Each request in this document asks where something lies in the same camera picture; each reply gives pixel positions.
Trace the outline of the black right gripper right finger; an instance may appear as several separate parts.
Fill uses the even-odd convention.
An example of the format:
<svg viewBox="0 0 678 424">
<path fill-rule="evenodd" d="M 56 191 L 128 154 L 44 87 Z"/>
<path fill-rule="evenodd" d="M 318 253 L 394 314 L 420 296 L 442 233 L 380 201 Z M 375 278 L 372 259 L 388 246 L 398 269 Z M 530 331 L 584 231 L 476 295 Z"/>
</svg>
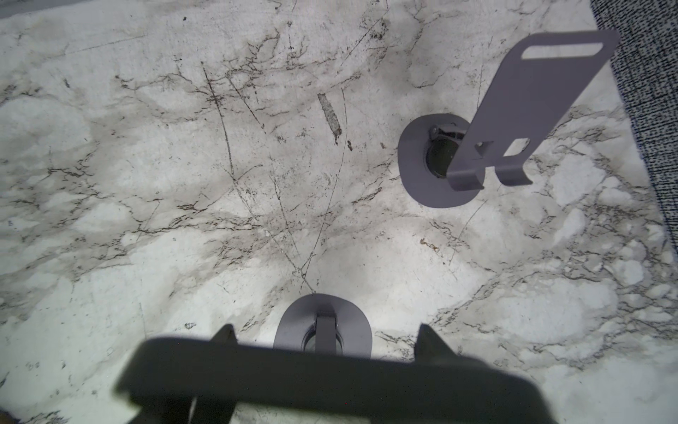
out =
<svg viewBox="0 0 678 424">
<path fill-rule="evenodd" d="M 427 324 L 420 325 L 414 345 L 414 360 L 459 360 L 460 357 Z"/>
</svg>

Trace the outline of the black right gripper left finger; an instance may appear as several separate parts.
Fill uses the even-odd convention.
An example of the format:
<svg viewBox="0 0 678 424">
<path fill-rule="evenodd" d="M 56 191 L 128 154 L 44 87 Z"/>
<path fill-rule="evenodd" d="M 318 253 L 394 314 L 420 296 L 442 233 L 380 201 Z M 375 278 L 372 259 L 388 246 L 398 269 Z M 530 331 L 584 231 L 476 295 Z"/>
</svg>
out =
<svg viewBox="0 0 678 424">
<path fill-rule="evenodd" d="M 232 324 L 226 324 L 218 330 L 217 334 L 215 334 L 211 341 L 213 343 L 217 343 L 220 345 L 236 345 L 238 344 L 238 339 L 236 335 L 236 331 L 233 327 Z"/>
</svg>

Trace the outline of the phone with reflective screen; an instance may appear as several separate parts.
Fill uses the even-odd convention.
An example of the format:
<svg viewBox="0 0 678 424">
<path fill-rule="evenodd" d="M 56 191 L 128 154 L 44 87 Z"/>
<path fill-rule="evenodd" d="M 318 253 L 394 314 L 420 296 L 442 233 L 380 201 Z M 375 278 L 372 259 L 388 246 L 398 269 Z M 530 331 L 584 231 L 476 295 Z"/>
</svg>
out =
<svg viewBox="0 0 678 424">
<path fill-rule="evenodd" d="M 181 337 L 142 343 L 116 391 L 139 406 L 197 398 L 385 420 L 553 420 L 534 384 L 490 367 L 369 360 Z"/>
</svg>

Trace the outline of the purple phone stand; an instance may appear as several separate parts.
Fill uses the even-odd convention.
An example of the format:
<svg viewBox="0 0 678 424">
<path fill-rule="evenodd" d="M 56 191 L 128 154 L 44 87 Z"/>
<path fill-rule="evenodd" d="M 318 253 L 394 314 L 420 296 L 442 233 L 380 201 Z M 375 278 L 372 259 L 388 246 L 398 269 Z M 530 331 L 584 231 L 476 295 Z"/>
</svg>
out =
<svg viewBox="0 0 678 424">
<path fill-rule="evenodd" d="M 524 164 L 620 42 L 614 30 L 530 35 L 501 62 L 473 121 L 431 114 L 400 136 L 404 189 L 429 208 L 454 208 L 483 190 L 486 170 L 506 187 L 531 184 Z"/>
</svg>

